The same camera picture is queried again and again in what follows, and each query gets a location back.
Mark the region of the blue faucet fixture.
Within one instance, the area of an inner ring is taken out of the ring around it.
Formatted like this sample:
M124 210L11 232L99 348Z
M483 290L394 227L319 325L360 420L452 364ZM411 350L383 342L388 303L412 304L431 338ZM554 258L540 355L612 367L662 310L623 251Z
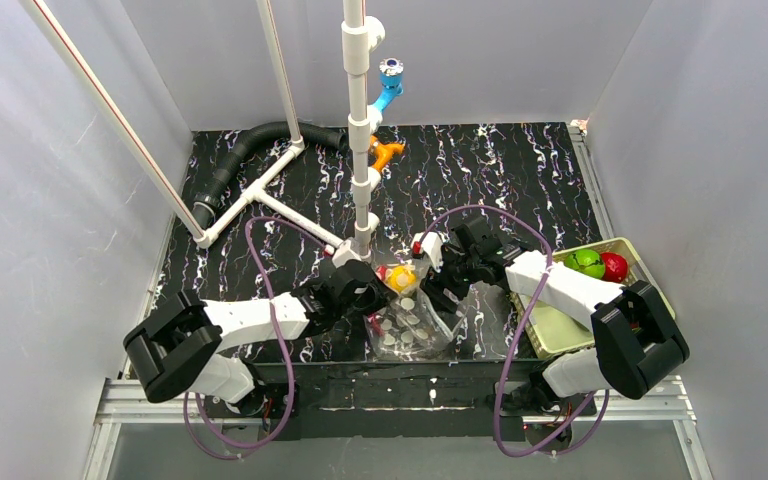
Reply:
M372 112L378 117L382 117L393 100L402 95L403 73L404 64L397 58L390 57L380 62L379 80L381 83L381 92L371 105Z

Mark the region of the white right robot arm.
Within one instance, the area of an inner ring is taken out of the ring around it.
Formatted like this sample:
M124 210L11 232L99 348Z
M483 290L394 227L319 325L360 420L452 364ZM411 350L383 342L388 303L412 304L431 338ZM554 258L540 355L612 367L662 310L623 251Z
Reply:
M431 262L420 287L438 313L455 313L471 286L485 283L536 299L590 332L592 347L561 355L532 373L530 388L541 399L602 389L640 399L690 357L656 287L579 273L521 240L495 233L481 216L453 227L447 242L434 232L415 235L411 252Z

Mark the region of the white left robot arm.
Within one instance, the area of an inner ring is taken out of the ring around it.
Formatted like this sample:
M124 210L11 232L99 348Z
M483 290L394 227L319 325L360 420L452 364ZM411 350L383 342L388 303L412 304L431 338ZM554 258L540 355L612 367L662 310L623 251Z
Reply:
M396 297L375 270L359 260L272 299L203 300L195 291L183 290L128 332L123 347L153 404L185 392L238 404L265 385L243 361L225 357L223 351L315 337L347 317L375 314Z

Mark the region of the orange pipe fitting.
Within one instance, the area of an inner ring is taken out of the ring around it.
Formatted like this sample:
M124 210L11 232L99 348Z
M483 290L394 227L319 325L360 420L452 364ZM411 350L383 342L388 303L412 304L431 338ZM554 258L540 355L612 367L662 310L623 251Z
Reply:
M383 143L376 136L370 137L369 152L374 156L375 161L372 168L381 173L396 155L401 155L404 151L404 143Z

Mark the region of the pale green perforated basket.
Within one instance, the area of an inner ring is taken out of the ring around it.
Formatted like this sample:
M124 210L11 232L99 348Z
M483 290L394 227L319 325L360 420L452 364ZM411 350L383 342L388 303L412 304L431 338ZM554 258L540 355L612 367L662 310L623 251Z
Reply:
M606 282L565 267L564 258L582 248L623 256L629 265L626 280L622 284ZM517 315L525 319L527 338L536 357L542 360L593 347L592 315L601 305L640 282L658 288L638 252L624 237L562 250L551 257L538 250L523 252L504 268L504 275Z

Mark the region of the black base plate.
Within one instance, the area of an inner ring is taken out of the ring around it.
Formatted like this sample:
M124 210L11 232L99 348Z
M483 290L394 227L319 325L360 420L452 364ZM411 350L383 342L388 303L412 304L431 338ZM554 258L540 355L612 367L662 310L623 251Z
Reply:
M297 363L293 412L277 438L490 437L502 367L500 360Z

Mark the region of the clear polka dot zip bag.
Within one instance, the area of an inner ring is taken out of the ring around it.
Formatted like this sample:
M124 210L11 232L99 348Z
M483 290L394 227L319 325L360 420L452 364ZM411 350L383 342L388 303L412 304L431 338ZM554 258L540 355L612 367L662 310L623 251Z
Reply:
M371 350L380 360L431 359L454 341L466 321L467 307L461 303L454 315L435 311L421 288L421 281L432 270L427 262L384 264L375 273L384 282L387 270L397 265L413 266L419 283L409 295L398 294L387 307L366 318Z

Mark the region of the fake red apple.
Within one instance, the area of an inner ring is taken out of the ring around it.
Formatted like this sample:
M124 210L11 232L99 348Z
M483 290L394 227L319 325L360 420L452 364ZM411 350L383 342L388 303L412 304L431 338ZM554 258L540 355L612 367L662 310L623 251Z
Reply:
M622 284L629 273L627 260L614 252L602 252L600 254L604 265L603 281Z

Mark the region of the fake green apple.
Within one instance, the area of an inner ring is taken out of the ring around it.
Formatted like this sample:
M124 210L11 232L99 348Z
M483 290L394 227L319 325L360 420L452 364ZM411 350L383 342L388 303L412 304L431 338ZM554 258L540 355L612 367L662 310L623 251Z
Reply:
M563 260L565 267L588 277L601 280L606 272L606 265L599 252L582 248L569 253Z

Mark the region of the fake yellow lemon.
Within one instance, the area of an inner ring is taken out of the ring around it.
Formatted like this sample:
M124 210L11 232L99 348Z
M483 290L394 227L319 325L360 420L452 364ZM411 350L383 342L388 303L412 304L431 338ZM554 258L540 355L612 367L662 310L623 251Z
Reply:
M410 265L397 265L387 270L384 283L399 295L409 295L418 286L416 269Z

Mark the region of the white pvc pipe frame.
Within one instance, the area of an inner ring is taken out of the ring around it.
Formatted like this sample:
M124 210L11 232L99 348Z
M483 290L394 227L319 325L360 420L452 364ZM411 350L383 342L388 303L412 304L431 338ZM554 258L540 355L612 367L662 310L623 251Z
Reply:
M107 115L109 124L130 149L133 157L199 248L210 248L248 205L260 203L281 215L291 225L300 228L302 232L323 242L326 254L331 257L332 248L346 239L330 232L318 222L305 217L266 191L267 186L292 160L299 157L308 145L320 144L328 145L333 149L348 148L351 152L353 164L350 194L355 217L352 222L353 232L349 238L354 238L358 242L363 261L370 260L372 234L379 225L379 218L371 212L369 204L371 194L381 180L381 173L376 172L369 165L368 151L370 137L379 127L382 117L375 115L371 105L366 102L367 73L369 54L384 40L385 30L377 18L366 15L364 2L346 1L343 4L342 52L344 69L349 80L350 99L347 135L299 122L272 5L268 1L259 2L260 21L281 95L285 119L281 122L258 125L245 131L229 154L229 164L216 170L210 191L200 194L191 204L185 203L181 195L172 187L170 180L50 7L43 1L25 1L22 5L42 33L48 37L50 43L58 49L61 58L73 69L75 76L84 82L87 91L97 101L102 113ZM242 190L239 198L225 212L220 213L218 202L222 191L230 179L236 175L247 153L269 138L281 137L287 138L289 145L278 160L264 174L250 182Z

